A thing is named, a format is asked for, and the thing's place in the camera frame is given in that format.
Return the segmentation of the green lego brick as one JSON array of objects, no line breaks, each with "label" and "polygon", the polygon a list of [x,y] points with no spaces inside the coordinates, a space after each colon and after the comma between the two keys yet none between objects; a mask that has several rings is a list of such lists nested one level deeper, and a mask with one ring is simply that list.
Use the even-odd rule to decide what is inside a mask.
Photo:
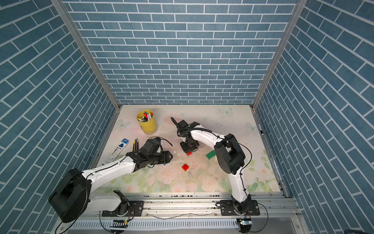
[{"label": "green lego brick", "polygon": [[206,154],[206,157],[207,157],[208,160],[214,158],[215,156],[216,156],[215,151],[211,151],[208,154]]}]

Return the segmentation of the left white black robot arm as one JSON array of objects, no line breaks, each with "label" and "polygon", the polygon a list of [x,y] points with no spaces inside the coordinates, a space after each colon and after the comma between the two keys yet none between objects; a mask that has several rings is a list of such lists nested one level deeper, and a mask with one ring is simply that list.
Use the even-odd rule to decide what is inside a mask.
[{"label": "left white black robot arm", "polygon": [[131,174],[147,166],[168,164],[173,158],[163,150],[161,137],[152,137],[138,150],[109,164],[80,171],[69,170],[51,193],[48,201],[63,223],[77,220],[90,212],[114,212],[124,216],[130,210],[129,200],[119,190],[113,195],[93,196],[92,192],[120,176]]}]

